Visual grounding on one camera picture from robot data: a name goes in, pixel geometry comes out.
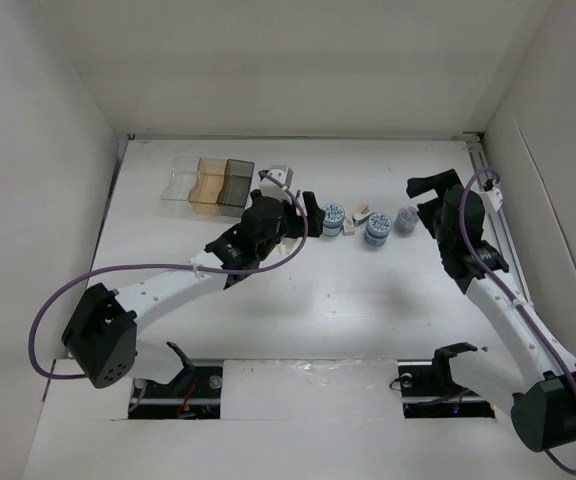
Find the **blue white tape jar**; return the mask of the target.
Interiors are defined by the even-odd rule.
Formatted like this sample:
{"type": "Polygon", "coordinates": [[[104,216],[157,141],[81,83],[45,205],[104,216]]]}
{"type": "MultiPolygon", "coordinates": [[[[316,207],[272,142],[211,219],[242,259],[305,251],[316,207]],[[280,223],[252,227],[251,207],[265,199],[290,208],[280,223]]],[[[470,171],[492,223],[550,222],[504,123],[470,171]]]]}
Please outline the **blue white tape jar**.
{"type": "Polygon", "coordinates": [[[323,211],[322,234],[328,237],[339,235],[346,218],[345,209],[338,203],[328,203],[323,207],[323,211]]]}
{"type": "Polygon", "coordinates": [[[372,213],[365,224],[363,233],[364,241],[372,247],[383,246],[392,230],[391,218],[381,212],[372,213]]]}

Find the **clear jar of paper clips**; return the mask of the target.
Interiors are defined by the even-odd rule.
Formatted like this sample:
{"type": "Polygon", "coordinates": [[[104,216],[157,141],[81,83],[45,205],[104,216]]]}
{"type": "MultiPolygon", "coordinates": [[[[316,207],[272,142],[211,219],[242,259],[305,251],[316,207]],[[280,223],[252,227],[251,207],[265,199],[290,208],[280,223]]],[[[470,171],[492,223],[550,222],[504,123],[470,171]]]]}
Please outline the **clear jar of paper clips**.
{"type": "Polygon", "coordinates": [[[393,230],[402,236],[408,236],[414,232],[419,223],[418,211],[415,207],[401,208],[393,222],[393,230]]]}

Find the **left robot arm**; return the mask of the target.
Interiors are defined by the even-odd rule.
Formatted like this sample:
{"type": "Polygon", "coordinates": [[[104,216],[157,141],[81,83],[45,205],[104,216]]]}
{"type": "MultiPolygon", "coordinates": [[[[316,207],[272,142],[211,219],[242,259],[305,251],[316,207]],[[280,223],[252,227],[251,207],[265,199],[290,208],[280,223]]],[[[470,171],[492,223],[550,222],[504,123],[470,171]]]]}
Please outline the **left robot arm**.
{"type": "Polygon", "coordinates": [[[62,342],[97,389],[124,377],[155,382],[169,396],[190,387],[191,362],[173,342],[163,346],[140,334],[168,313],[202,296],[226,290],[263,270],[263,261],[285,238],[319,237],[324,212],[313,192],[277,200],[255,190],[238,224],[188,263],[110,290],[97,283],[77,304],[62,342]]]}

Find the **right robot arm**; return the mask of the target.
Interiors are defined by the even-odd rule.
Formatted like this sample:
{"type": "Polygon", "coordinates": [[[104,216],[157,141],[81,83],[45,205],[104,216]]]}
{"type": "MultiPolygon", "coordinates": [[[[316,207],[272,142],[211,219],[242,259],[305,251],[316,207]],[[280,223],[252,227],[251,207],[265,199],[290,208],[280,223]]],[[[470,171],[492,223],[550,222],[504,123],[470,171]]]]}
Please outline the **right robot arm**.
{"type": "Polygon", "coordinates": [[[479,177],[461,182],[455,170],[411,178],[406,193],[429,191],[419,218],[436,241],[442,266],[464,296],[486,317],[517,370],[498,366],[482,347],[467,342],[437,349],[430,381],[441,393],[470,390],[510,417],[521,442],[533,452],[550,452],[576,442],[576,357],[545,326],[521,294],[502,254],[483,238],[484,219],[503,203],[500,176],[491,168],[484,189],[479,177]]]}

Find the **smoky grey plastic container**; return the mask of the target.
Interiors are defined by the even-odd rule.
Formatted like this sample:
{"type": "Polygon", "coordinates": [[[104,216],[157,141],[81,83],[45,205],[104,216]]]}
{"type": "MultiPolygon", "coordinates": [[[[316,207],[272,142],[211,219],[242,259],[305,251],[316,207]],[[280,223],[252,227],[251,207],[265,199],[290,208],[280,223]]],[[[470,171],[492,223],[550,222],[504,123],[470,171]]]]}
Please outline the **smoky grey plastic container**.
{"type": "Polygon", "coordinates": [[[217,206],[221,216],[240,218],[246,208],[254,174],[254,163],[228,159],[217,206]]]}

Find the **white staple box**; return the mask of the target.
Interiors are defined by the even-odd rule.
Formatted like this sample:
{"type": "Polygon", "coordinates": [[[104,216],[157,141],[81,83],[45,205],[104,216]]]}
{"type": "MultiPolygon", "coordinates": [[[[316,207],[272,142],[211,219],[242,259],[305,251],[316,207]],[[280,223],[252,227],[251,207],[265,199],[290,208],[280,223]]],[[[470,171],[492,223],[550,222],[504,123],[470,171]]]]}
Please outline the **white staple box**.
{"type": "Polygon", "coordinates": [[[356,232],[356,227],[354,220],[351,217],[346,216],[343,220],[342,233],[344,236],[352,236],[356,232]]]}

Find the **amber plastic container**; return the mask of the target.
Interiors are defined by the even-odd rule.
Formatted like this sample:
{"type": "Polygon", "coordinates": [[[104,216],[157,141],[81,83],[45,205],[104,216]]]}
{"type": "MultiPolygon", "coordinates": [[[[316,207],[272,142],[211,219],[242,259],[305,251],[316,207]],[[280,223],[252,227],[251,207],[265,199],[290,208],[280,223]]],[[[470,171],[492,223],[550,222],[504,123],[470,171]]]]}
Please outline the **amber plastic container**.
{"type": "Polygon", "coordinates": [[[218,198],[222,191],[227,160],[201,157],[197,166],[197,179],[188,201],[197,215],[219,216],[218,198]]]}

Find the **clear plastic container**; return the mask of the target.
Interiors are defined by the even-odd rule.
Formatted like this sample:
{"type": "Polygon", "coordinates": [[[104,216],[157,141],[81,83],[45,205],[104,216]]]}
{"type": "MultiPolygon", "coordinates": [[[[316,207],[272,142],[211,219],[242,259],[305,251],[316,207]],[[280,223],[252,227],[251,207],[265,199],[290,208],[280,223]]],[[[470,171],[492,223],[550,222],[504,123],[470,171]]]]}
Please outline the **clear plastic container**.
{"type": "Polygon", "coordinates": [[[162,201],[187,201],[197,183],[199,157],[175,157],[169,182],[161,194],[162,201]]]}

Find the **aluminium rail right side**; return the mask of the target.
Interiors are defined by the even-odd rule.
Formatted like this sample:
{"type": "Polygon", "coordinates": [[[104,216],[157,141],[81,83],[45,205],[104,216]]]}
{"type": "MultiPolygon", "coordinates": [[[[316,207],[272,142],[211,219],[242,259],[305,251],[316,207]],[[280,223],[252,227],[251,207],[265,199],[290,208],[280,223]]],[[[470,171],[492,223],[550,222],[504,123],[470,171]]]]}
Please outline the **aluminium rail right side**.
{"type": "MultiPolygon", "coordinates": [[[[489,167],[489,162],[486,158],[480,135],[466,135],[465,145],[474,171],[484,167],[489,167]]],[[[510,272],[515,279],[515,283],[519,286],[520,293],[528,301],[531,301],[531,294],[519,260],[518,252],[511,235],[509,224],[502,209],[494,214],[487,215],[487,220],[485,221],[485,238],[490,243],[495,244],[497,250],[503,255],[504,259],[509,264],[510,272]]]]}

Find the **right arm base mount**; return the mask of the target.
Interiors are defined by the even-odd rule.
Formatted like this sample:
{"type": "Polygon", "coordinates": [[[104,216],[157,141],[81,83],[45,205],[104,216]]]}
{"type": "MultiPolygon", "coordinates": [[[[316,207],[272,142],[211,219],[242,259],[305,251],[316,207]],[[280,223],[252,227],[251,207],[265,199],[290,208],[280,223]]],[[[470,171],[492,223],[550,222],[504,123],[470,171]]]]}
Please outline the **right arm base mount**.
{"type": "Polygon", "coordinates": [[[401,395],[406,419],[494,419],[494,407],[476,393],[436,379],[431,360],[398,360],[389,388],[401,395]]]}

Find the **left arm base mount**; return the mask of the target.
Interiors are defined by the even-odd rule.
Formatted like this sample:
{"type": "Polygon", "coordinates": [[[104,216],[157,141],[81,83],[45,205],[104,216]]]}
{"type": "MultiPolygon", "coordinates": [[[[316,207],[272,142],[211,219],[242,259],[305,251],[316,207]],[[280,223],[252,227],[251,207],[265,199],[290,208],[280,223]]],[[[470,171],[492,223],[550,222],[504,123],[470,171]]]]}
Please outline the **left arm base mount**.
{"type": "Polygon", "coordinates": [[[178,383],[148,380],[145,394],[133,385],[130,420],[218,420],[221,417],[222,360],[197,360],[184,369],[178,383]]]}

